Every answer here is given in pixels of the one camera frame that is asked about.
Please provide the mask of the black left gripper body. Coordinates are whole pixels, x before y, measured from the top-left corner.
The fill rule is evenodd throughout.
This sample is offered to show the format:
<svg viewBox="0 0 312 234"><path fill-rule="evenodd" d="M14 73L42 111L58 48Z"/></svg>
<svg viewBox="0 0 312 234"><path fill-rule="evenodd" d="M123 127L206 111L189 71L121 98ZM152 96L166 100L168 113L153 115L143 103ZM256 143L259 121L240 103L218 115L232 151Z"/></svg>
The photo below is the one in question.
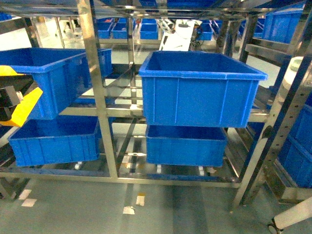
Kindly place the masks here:
<svg viewBox="0 0 312 234"><path fill-rule="evenodd" d="M23 100L23 86L7 85L0 88L0 120L12 118L15 108Z"/></svg>

